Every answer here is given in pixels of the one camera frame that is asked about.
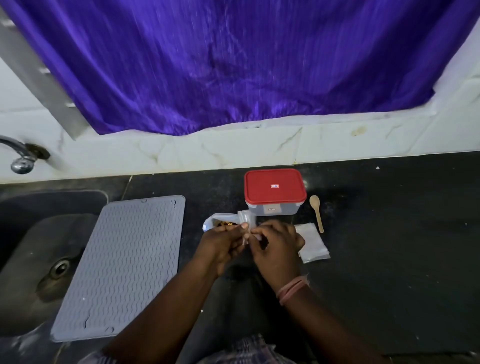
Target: faucet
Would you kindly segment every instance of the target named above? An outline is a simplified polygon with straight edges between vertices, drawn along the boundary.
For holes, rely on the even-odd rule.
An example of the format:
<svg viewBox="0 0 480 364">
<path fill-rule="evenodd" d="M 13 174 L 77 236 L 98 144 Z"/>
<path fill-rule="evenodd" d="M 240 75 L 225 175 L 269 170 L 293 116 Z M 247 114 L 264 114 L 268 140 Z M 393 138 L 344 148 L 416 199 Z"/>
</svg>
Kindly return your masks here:
<svg viewBox="0 0 480 364">
<path fill-rule="evenodd" d="M 43 147 L 35 144 L 24 144 L 8 136 L 0 135 L 0 144 L 5 144 L 20 155 L 10 168 L 18 174 L 31 172 L 37 159 L 48 159 L 50 153 Z"/>
</svg>

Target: gray silicone mat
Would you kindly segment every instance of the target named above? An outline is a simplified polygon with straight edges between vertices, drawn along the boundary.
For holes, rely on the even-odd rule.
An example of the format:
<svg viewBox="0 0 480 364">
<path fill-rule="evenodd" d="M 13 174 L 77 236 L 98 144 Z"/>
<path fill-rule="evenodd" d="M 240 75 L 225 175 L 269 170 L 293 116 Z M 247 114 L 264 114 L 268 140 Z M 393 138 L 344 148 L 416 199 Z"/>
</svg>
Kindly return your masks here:
<svg viewBox="0 0 480 364">
<path fill-rule="evenodd" d="M 118 334 L 177 273 L 185 197 L 112 202 L 95 225 L 53 341 Z"/>
</svg>

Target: sink drain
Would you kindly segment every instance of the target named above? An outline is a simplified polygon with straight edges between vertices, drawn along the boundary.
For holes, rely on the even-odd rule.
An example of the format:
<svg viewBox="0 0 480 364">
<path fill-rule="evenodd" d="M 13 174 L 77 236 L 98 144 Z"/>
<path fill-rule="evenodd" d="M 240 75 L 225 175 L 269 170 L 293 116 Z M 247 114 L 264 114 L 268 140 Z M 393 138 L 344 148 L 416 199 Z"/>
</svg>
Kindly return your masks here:
<svg viewBox="0 0 480 364">
<path fill-rule="evenodd" d="M 50 268 L 49 275 L 53 279 L 59 279 L 63 277 L 70 268 L 70 260 L 61 259 Z"/>
</svg>

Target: curtain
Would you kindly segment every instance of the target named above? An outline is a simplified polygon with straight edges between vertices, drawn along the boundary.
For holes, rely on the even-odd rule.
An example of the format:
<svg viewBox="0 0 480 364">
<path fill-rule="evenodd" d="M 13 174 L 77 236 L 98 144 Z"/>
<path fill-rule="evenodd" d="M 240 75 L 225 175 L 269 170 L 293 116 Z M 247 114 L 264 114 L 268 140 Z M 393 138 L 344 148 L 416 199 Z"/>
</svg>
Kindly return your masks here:
<svg viewBox="0 0 480 364">
<path fill-rule="evenodd" d="M 99 134 L 409 109 L 479 0 L 0 0 Z"/>
</svg>

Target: hand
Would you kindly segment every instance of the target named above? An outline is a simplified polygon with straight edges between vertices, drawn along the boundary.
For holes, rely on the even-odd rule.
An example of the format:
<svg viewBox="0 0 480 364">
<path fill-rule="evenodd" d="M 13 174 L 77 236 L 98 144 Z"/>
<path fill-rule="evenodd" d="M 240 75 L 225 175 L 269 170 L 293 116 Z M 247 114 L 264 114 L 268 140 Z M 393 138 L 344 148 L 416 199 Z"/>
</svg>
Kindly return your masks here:
<svg viewBox="0 0 480 364">
<path fill-rule="evenodd" d="M 194 258 L 208 267 L 213 267 L 217 276 L 221 276 L 225 264 L 245 248 L 242 242 L 247 228 L 248 224 L 244 222 L 241 225 L 217 226 L 206 231 L 198 244 Z"/>
<path fill-rule="evenodd" d="M 253 234 L 262 234 L 268 245 L 262 250 Z M 275 293 L 300 275 L 298 251 L 305 240 L 297 234 L 295 226 L 278 220 L 269 220 L 246 234 L 253 260 L 260 273 Z"/>
</svg>

